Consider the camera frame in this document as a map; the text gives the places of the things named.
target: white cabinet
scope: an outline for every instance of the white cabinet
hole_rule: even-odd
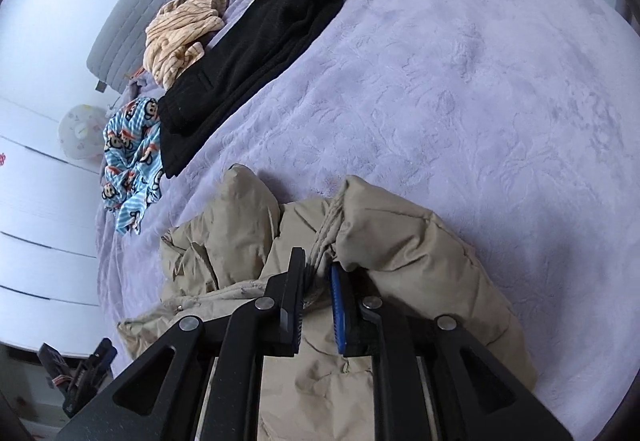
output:
[[[38,150],[98,174],[100,157],[90,160],[67,158],[58,144],[58,122],[0,97],[0,137]]]
[[[46,342],[87,357],[106,336],[95,258],[99,177],[4,138],[0,154],[0,342],[31,351]]]

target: black sweater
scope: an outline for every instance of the black sweater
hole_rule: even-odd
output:
[[[167,177],[180,174],[209,136],[322,33],[343,0],[255,0],[158,101]]]

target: bed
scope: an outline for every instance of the bed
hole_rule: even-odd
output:
[[[231,0],[209,46],[251,1]],[[92,56],[104,71],[119,52]],[[536,395],[591,441],[640,367],[639,61],[640,39],[602,0],[346,0],[299,60],[162,180],[140,235],[114,233],[98,213],[112,336],[158,303],[160,236],[203,209],[231,164],[281,202],[331,195],[357,174],[475,246],[523,324]],[[126,91],[139,94],[162,93],[142,78]],[[121,349],[115,372],[129,362]]]

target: beige puffer jacket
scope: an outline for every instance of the beige puffer jacket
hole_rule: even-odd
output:
[[[347,176],[330,200],[280,206],[242,165],[226,172],[201,215],[162,238],[169,280],[162,304],[119,325],[132,356],[183,316],[225,316],[261,296],[266,279],[287,269],[294,246],[305,248],[316,284],[306,302],[300,354],[264,361],[259,439],[374,437],[370,361],[337,353],[330,303],[321,292],[334,260],[346,270],[367,268],[383,297],[422,316],[459,316],[526,387],[535,385],[536,371],[509,302],[473,249],[436,214],[356,176]]]

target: cartoon monkey print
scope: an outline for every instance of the cartoon monkey print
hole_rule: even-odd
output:
[[[135,136],[131,134],[127,129],[122,129],[120,131],[120,141],[122,142],[122,146],[126,150],[130,150],[133,148],[133,140],[135,140]]]
[[[160,169],[154,176],[154,182],[151,183],[151,190],[160,190],[160,178],[164,176],[164,170]]]
[[[127,121],[133,118],[133,114],[136,112],[137,106],[138,106],[138,102],[135,100],[127,104],[127,108],[124,111],[124,117]]]
[[[121,139],[118,137],[118,135],[113,132],[113,131],[109,131],[107,133],[107,141],[104,144],[104,150],[105,152],[107,150],[109,150],[110,148],[122,148],[122,141]]]
[[[145,104],[145,120],[155,120],[158,117],[158,102],[151,98]]]
[[[142,156],[140,156],[140,163],[145,163],[147,165],[151,165],[154,161],[153,153],[158,150],[155,144],[150,144],[145,148]]]
[[[129,226],[133,230],[138,230],[140,228],[140,210],[135,210],[133,212],[129,212],[130,217],[132,217]]]
[[[113,199],[116,193],[116,189],[111,183],[107,183],[102,187],[102,199]]]
[[[126,190],[127,192],[131,192],[133,188],[133,181],[135,178],[136,178],[136,173],[133,172],[132,170],[129,170],[129,172],[127,173],[127,177],[122,183],[124,190]]]

